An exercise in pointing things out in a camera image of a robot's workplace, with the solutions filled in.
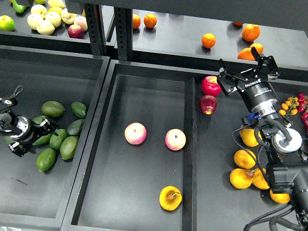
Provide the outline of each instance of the apple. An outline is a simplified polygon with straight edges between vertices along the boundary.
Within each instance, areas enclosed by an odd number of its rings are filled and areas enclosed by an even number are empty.
[[[217,83],[217,76],[205,77],[201,83],[201,89],[204,95],[216,97],[221,92],[221,88]]]
[[[55,28],[59,27],[62,22],[62,18],[57,12],[47,12],[45,20],[51,22]]]
[[[74,20],[74,24],[81,26],[83,32],[88,29],[87,19],[84,16],[78,16]]]
[[[15,23],[13,19],[7,15],[0,16],[0,30],[13,31]]]
[[[132,123],[126,127],[124,135],[128,143],[141,144],[146,138],[146,129],[141,123]]]
[[[37,30],[37,25],[39,21],[42,21],[43,17],[40,14],[32,13],[28,16],[28,25],[32,30]]]
[[[211,115],[217,108],[217,100],[212,95],[204,95],[199,100],[199,107],[204,114]]]
[[[72,24],[68,28],[68,36],[73,39],[83,39],[83,30],[81,26]]]
[[[61,12],[61,18],[62,18],[63,22],[65,22],[66,24],[72,25],[74,23],[75,19],[77,18],[77,14],[69,13],[67,11],[67,8],[65,8]]]
[[[41,35],[51,35],[54,32],[55,28],[53,24],[47,20],[41,20],[38,22],[37,31]]]
[[[60,7],[62,9],[65,8],[65,4],[62,0],[48,0],[48,5],[50,8],[52,7]]]
[[[44,5],[46,3],[46,0],[34,0],[35,4],[41,4]]]
[[[165,144],[168,149],[177,151],[184,147],[186,136],[180,129],[171,129],[165,136]]]
[[[45,18],[45,14],[47,13],[47,9],[45,6],[42,6],[40,4],[36,4],[34,6],[31,7],[31,13],[37,13],[40,16],[43,17],[43,19]]]

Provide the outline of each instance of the green apple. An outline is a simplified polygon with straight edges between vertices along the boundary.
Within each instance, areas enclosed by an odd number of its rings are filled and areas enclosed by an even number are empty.
[[[62,22],[61,16],[57,12],[47,12],[45,20],[50,21],[55,28],[59,27]]]
[[[37,13],[40,16],[43,17],[43,19],[45,18],[45,14],[47,13],[47,9],[45,6],[42,6],[40,4],[36,4],[34,6],[31,7],[31,13]]]
[[[13,8],[16,11],[16,13],[23,13],[27,9],[27,6],[18,5],[16,0],[14,0]]]
[[[37,30],[37,25],[39,21],[42,21],[43,17],[40,14],[32,13],[28,16],[28,25],[32,30]]]
[[[51,22],[47,20],[42,20],[38,22],[37,31],[41,35],[51,35],[54,32],[54,26]]]
[[[0,16],[0,30],[13,31],[15,23],[13,19],[7,15]]]
[[[67,8],[65,8],[61,12],[61,18],[62,18],[63,22],[65,22],[66,24],[69,24],[69,25],[74,24],[74,20],[76,19],[76,17],[77,17],[77,14],[69,13],[67,11]]]
[[[65,8],[64,2],[62,0],[48,0],[48,5],[50,8],[56,7],[56,6],[62,9]]]
[[[46,3],[46,0],[34,0],[35,4],[44,5]]]

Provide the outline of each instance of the orange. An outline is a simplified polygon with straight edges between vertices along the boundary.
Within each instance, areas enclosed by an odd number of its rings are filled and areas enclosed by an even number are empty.
[[[237,189],[248,188],[252,183],[254,172],[249,169],[236,168],[230,173],[230,182]]]
[[[248,24],[242,31],[242,37],[246,42],[256,40],[260,35],[260,27],[255,24]]]
[[[205,48],[209,49],[215,45],[216,38],[213,34],[208,33],[208,34],[203,35],[201,42]]]
[[[166,186],[159,195],[160,206],[168,211],[175,210],[182,202],[180,190],[174,186]]]
[[[256,158],[256,155],[250,151],[249,149],[247,149],[250,154]],[[236,163],[236,165],[238,167],[242,167],[245,169],[250,169],[253,166],[255,166],[256,162],[254,161],[254,159],[243,149],[238,150],[235,154],[234,154],[234,162]]]
[[[290,201],[290,195],[287,193],[273,193],[273,191],[270,189],[269,194],[271,199],[277,203],[286,204]]]
[[[139,15],[133,14],[133,29],[138,29],[141,24],[141,19]]]
[[[258,189],[269,189],[269,185],[264,179],[262,172],[259,168],[256,168],[254,176],[252,177],[252,184],[255,185]]]
[[[232,22],[232,23],[233,23],[233,25],[238,26],[238,27],[240,27],[244,24],[244,23],[240,23],[240,22]]]
[[[255,58],[253,57],[253,55],[251,53],[251,48],[245,48],[245,49],[241,50],[241,52],[237,55],[237,58],[255,61]]]
[[[252,128],[244,128],[240,131],[240,137],[243,140],[243,143],[247,145],[248,147],[256,147],[259,145],[255,138],[255,130]]]
[[[143,22],[147,28],[154,28],[157,23],[157,18],[154,14],[149,13],[144,17]]]
[[[254,43],[250,45],[250,48],[255,47],[258,53],[262,53],[264,48],[260,43]]]

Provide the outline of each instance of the red apple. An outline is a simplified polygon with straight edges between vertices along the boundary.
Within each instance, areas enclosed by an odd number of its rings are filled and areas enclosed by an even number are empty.
[[[184,147],[186,136],[180,129],[171,129],[165,136],[165,144],[168,149],[177,151]]]
[[[83,39],[83,29],[79,25],[70,25],[67,32],[70,38]]]
[[[199,107],[204,114],[211,115],[217,108],[217,100],[212,95],[204,95],[199,100]]]
[[[141,144],[146,138],[146,129],[141,123],[132,123],[126,127],[124,135],[128,143]]]
[[[214,97],[221,92],[216,76],[205,77],[201,83],[201,89],[204,95],[212,95]]]

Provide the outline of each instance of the robotic arm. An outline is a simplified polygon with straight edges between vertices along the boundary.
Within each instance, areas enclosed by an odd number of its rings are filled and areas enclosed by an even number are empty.
[[[269,79],[277,79],[280,72],[272,56],[260,56],[255,48],[252,55],[258,62],[255,69],[241,73],[229,71],[223,60],[217,77],[226,96],[239,92],[252,114],[242,118],[245,126],[255,129],[255,138],[265,147],[268,164],[263,175],[274,193],[288,193],[301,230],[308,230],[308,163],[300,152],[303,139],[290,128],[291,122],[274,108],[277,95]],[[280,156],[298,154],[302,162],[284,163]]]
[[[0,98],[0,133],[11,138],[13,142],[9,144],[9,148],[18,156],[27,153],[30,145],[40,137],[54,133],[58,128],[47,118],[38,125],[26,116],[15,115],[11,108],[17,105],[15,97],[22,90],[23,87],[18,86],[14,94]]]

